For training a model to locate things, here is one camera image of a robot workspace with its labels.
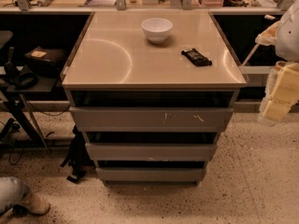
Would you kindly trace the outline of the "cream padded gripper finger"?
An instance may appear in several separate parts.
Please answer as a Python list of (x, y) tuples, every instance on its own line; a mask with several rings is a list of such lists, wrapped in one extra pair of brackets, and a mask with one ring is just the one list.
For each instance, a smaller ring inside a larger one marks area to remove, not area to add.
[(299, 101), (299, 63), (276, 62), (268, 75), (264, 92), (258, 122), (277, 124)]

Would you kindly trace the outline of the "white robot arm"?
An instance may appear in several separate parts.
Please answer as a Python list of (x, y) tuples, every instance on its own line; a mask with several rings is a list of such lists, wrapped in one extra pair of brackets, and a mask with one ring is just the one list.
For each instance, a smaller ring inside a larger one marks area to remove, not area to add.
[(284, 59), (271, 69), (259, 108), (258, 122), (271, 127), (282, 121), (299, 101), (299, 0), (279, 21), (257, 35), (255, 42), (274, 45), (276, 55)]

